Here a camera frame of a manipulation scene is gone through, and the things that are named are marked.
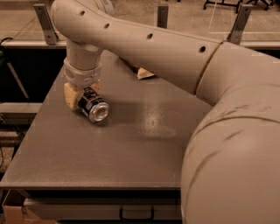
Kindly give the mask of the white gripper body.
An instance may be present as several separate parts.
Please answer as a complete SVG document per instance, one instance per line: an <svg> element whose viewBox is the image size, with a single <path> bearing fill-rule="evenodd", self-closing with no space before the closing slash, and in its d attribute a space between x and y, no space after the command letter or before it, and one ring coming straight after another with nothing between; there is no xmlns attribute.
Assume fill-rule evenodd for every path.
<svg viewBox="0 0 280 224"><path fill-rule="evenodd" d="M90 70L80 70L64 59L63 73L66 79L77 88L87 88L97 82L101 76L102 64Z"/></svg>

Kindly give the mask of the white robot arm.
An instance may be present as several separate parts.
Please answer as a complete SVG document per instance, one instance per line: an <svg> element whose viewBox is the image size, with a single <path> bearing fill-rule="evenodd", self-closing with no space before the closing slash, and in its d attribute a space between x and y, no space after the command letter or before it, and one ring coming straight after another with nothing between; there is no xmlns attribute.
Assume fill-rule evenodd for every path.
<svg viewBox="0 0 280 224"><path fill-rule="evenodd" d="M186 147L184 224L280 224L280 66L275 57L212 38L112 16L95 0L54 0L66 38L64 87L71 109L110 51L210 106Z"/></svg>

